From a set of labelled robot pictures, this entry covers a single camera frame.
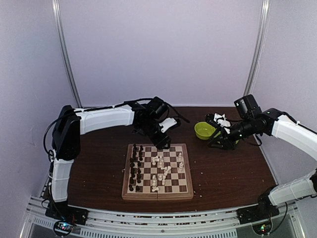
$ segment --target black cable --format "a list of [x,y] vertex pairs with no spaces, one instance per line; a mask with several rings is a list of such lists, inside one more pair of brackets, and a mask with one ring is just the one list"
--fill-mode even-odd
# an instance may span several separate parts
[[285,217],[286,217],[287,211],[288,211],[288,205],[287,205],[287,203],[285,203],[285,206],[286,206],[286,211],[285,211],[285,214],[284,214],[284,217],[283,217],[282,221],[278,224],[278,226],[277,226],[273,231],[270,232],[270,234],[272,234],[273,232],[275,232],[275,231],[282,225],[283,221],[285,220]]
[[177,114],[177,118],[181,118],[183,119],[185,122],[190,123],[190,121],[188,119],[186,119],[185,117],[182,116],[182,114],[180,114],[171,104],[165,102],[170,108],[173,109],[173,111]]
[[258,135],[256,135],[256,138],[257,138],[257,140],[260,142],[259,144],[253,144],[253,143],[251,143],[251,142],[246,141],[244,138],[243,138],[242,140],[243,140],[243,142],[245,142],[245,143],[247,143],[247,144],[249,144],[249,145],[261,146],[261,145],[262,145],[261,139],[258,137]]

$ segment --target fallen chess piece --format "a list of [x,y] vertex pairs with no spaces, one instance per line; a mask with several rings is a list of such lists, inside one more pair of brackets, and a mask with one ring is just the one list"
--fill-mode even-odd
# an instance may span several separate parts
[[157,191],[159,191],[159,187],[152,188],[152,192],[157,192]]
[[179,163],[179,168],[180,168],[180,169],[183,169],[183,168],[184,168],[184,163],[183,163],[183,162],[180,162],[180,163]]

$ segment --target bowl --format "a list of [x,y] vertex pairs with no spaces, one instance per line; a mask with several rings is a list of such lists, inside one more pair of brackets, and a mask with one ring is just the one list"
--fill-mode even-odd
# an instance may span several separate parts
[[199,122],[195,125],[196,136],[201,140],[208,140],[215,131],[216,128],[205,121]]

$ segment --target wooden table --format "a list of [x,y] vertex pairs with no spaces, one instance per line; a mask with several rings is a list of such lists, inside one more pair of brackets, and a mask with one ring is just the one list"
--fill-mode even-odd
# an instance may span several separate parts
[[[150,143],[131,134],[133,127],[102,129],[81,137],[81,154],[69,181],[69,204],[123,212],[187,212],[236,207],[257,203],[257,197],[275,185],[259,147],[238,143],[236,150],[209,148],[195,136],[194,125],[207,113],[225,113],[239,119],[235,108],[177,108],[191,122],[168,131],[172,143],[186,143],[193,189],[189,201],[125,201],[121,198],[128,144]],[[248,139],[255,143],[253,137]]]

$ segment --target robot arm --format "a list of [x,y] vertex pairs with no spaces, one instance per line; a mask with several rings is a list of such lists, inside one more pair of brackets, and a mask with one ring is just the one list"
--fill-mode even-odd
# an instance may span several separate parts
[[174,109],[158,97],[147,104],[139,104],[137,100],[103,108],[74,109],[70,105],[64,106],[53,129],[53,149],[49,152],[52,162],[49,172],[51,201],[46,215],[67,220],[69,216],[79,217],[83,213],[67,205],[68,180],[71,166],[80,153],[80,135],[102,128],[132,125],[136,133],[147,136],[158,149],[168,149],[171,139],[166,131],[180,126],[179,118],[189,122],[175,109],[178,118],[159,120],[169,107]]
[[[228,121],[219,115],[207,115],[206,121],[215,126],[217,134],[209,143],[210,147],[234,149],[235,141],[253,134],[263,133],[287,141],[303,150],[317,161],[317,134],[313,130],[299,124],[290,115],[277,109],[262,112],[252,95],[235,101],[235,106],[242,121],[228,125]],[[255,209],[241,209],[238,211],[240,222],[246,223],[256,219],[267,218],[268,215],[278,215],[277,205],[294,199],[315,195],[317,193],[317,173],[312,171],[306,176],[292,182],[278,185],[269,189],[259,197],[259,204]]]

